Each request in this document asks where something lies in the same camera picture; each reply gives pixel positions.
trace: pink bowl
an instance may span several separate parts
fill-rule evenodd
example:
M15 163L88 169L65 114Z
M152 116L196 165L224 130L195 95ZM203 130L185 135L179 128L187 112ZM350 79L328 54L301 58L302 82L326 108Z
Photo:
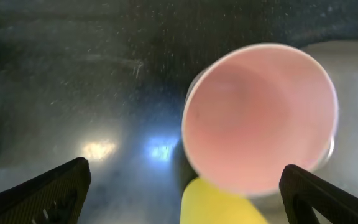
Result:
M235 50L190 87L182 122L193 168L221 189L265 195L282 170L313 170L337 126L337 97L324 68L281 44Z

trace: black countertop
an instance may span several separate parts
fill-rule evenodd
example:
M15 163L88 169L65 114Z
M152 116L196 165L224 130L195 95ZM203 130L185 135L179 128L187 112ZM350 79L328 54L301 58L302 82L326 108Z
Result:
M192 79L245 45L327 40L358 40L358 1L0 0L0 190L85 156L80 222L178 223Z

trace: cup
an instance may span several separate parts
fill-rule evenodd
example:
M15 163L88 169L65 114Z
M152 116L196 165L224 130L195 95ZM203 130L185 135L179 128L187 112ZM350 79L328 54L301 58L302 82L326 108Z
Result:
M334 85L311 56L282 44L235 50L190 85L182 121L194 170L247 196L278 190L282 170L308 171L332 154L338 121Z

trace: yellow object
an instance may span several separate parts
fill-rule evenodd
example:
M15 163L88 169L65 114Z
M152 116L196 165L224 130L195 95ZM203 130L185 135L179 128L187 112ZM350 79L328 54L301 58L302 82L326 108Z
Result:
M185 189L180 224L265 224L267 221L245 198L232 195L196 178Z

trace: cup rim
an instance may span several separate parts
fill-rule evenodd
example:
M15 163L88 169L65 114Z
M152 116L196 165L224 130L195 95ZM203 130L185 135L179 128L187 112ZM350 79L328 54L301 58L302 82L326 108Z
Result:
M334 97L334 120L333 120L333 125L332 125L332 128L331 128L331 135L330 137L327 139L327 144L329 144L330 146L327 147L320 155L319 159L317 160L316 164L313 165L308 171L309 172L313 172L315 171L321 164L321 161L324 161L324 157L325 155L327 154L327 152L329 152L329 157L331 157L331 154L333 152L333 136L335 136L335 133L336 133L336 130L337 130L337 126L338 126L338 120L339 120L339 103L338 103L338 98L337 98L337 93L336 93L336 90L335 90L335 87L334 87L334 84L332 82L332 80L330 79L327 71L323 68L323 66L317 62L316 59L314 59L312 56L310 56L309 54L307 54L306 52L298 49L298 48L295 48L295 47L291 47L289 45L285 45L285 44L279 44L279 43L259 43L259 44L252 44L252 45L247 45L245 47L241 47L239 49L236 49L236 50L233 50L229 53L227 53L226 55L224 55L223 57L219 58L217 61L215 61L212 65L210 65L209 67L207 67L206 69L204 69L203 71L201 71L200 73L201 76L200 78L195 82L195 84L193 86L190 86L190 89L188 90L188 93L187 93L187 96L186 96L186 100L185 100L185 107L184 107L184 110L183 110L183 116L182 116L182 123L181 123L181 135L182 135L182 141L183 141L183 148L184 148L184 151L185 151L185 154L186 154L186 157L189 161L189 163L191 164L192 168L196 171L196 173L206 179L207 181L211 182L212 184L218 186L219 188L221 189L224 189L226 191L229 191L231 193L234 193L234 194L238 194L238 195L246 195L246 196L249 196L249 197L261 197L261 196L267 196L267 195L272 195L274 194L275 192L278 191L278 184L277 184L277 188L274 188L274 189L269 189L269 190L264 190L264 191L261 191L261 192L257 192L257 193L249 193L249 192L235 192L235 191L232 191L232 190L229 190L229 189L225 189L224 187L221 187L219 184L215 183L213 181L213 179L209 178L209 177L206 177L204 175L201 175L200 172L199 172L199 168L196 166L196 164L192 161L192 158L191 156L189 156L189 152L188 152L188 149L186 147L186 137L185 137L185 129L186 129L186 116L187 116L187 111L188 111L188 108L190 106L190 102L191 100L193 99L194 97L194 94L196 92L196 90L198 89L198 87L201 85L201 83L203 82L203 80L208 77L209 74L211 74L211 72L217 67L219 66L220 64L224 63L225 61L229 60L230 58L238 55L238 54L241 54L241 53L244 53L244 52L247 52L247 51L250 51L250 50L255 50L255 49L266 49L266 48L275 48L275 49L281 49L281 50L291 50L292 52L295 52L297 54L300 54L306 58L308 58L310 60L310 62L314 63L323 73L324 77L326 78L326 80L328 81L328 84L329 84L329 88L331 90L331 93L333 94L333 97Z

